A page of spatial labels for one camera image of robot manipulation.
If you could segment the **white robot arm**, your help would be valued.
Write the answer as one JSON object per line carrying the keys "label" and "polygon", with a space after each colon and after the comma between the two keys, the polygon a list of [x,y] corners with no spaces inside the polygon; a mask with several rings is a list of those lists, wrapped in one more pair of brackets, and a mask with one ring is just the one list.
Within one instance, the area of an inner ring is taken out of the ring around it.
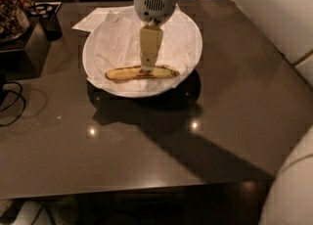
{"label": "white robot arm", "polygon": [[[311,57],[313,0],[232,0],[290,63]],[[313,127],[277,173],[259,225],[313,225]]]}

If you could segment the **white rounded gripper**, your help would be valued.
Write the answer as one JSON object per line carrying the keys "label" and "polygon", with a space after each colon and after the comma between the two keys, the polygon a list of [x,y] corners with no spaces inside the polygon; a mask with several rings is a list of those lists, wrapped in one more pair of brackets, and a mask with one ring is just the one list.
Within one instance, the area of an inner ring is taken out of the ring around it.
{"label": "white rounded gripper", "polygon": [[[177,0],[134,0],[135,11],[143,22],[165,23],[173,15]],[[157,62],[163,31],[158,25],[140,29],[141,68],[151,70]]]}

